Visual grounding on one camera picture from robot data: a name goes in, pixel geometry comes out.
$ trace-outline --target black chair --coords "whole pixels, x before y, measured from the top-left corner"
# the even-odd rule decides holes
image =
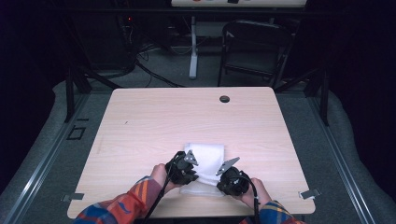
[[[282,26],[255,21],[231,21],[222,30],[223,44],[219,69],[261,76],[275,87],[292,43],[291,33]]]

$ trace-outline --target wooden table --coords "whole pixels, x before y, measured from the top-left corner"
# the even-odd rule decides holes
[[[229,103],[219,98],[226,95]],[[186,143],[223,144],[225,160],[240,157],[235,167],[258,177],[274,200],[293,214],[311,214],[305,177],[270,88],[118,89],[93,142],[68,216],[90,204],[125,193],[167,163]],[[230,196],[203,197],[168,192],[152,217],[226,217],[252,215]]]

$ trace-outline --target plaid sleeve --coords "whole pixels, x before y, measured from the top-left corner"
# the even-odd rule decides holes
[[[130,223],[144,216],[154,204],[161,186],[150,176],[145,176],[125,194],[115,199],[96,203],[76,218],[77,224]]]
[[[283,206],[277,201],[267,203],[260,211],[261,223],[274,224],[300,224],[302,221],[294,218]]]

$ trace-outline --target round hole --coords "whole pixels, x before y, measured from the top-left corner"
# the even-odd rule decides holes
[[[228,103],[228,102],[230,102],[230,97],[228,97],[226,95],[220,96],[220,101],[222,103]]]

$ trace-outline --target person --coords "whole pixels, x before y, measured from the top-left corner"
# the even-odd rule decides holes
[[[165,165],[160,163],[155,165],[151,175],[145,176],[137,181],[131,189],[113,200],[93,204],[84,209],[76,217],[75,224],[88,223],[132,223],[136,218],[144,217],[150,207],[155,203],[166,179]],[[262,181],[258,178],[251,178],[256,187],[259,197],[259,211],[261,224],[300,224],[302,221],[293,217],[279,202],[271,199]],[[165,194],[180,187],[169,181],[165,188]],[[240,196],[233,196],[236,200],[245,203],[254,209],[254,195],[252,187]]]

